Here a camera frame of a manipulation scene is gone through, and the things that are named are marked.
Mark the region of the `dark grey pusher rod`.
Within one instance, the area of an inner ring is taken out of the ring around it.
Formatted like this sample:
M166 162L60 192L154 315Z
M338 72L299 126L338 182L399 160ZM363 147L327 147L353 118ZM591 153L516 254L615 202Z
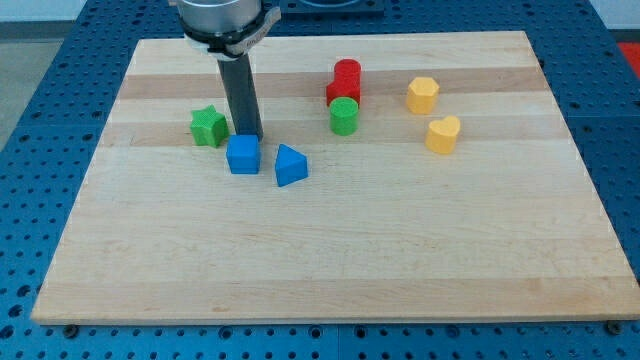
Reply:
M263 127L249 56L243 54L232 61L218 61L218 68L235 132L255 135L261 141Z

